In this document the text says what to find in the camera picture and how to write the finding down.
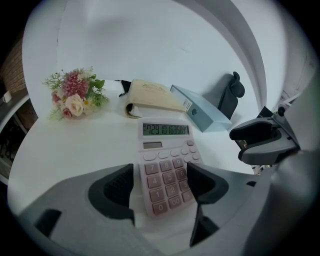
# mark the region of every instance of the green leaf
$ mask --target green leaf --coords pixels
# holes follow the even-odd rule
[[[99,80],[99,82],[97,82],[97,80],[95,80],[96,82],[94,83],[94,87],[95,88],[98,88],[98,89],[101,89],[103,86],[104,86],[104,84],[105,84],[105,80]]]

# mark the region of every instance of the pink flower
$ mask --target pink flower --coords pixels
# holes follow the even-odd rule
[[[69,108],[65,107],[64,109],[62,109],[62,116],[64,118],[68,118],[71,119],[73,117],[71,111],[69,110]]]
[[[52,96],[52,102],[57,102],[60,100],[60,98],[57,96],[55,92],[51,93]]]
[[[78,79],[78,75],[81,72],[77,69],[71,71],[61,83],[62,90],[67,97],[78,94],[81,98],[84,98],[88,92],[89,82],[87,79]]]

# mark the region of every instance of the notebook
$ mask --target notebook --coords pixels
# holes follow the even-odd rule
[[[184,106],[166,86],[134,79],[128,92],[125,112],[130,118],[179,118],[186,112]]]

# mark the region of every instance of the light blue box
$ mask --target light blue box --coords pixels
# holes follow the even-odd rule
[[[170,91],[183,104],[186,113],[201,132],[225,131],[232,125],[230,120],[204,97],[176,85],[172,85]]]

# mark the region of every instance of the calculator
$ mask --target calculator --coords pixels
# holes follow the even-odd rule
[[[181,119],[138,119],[138,165],[147,214],[162,218],[193,204],[187,163],[202,163],[191,125]]]

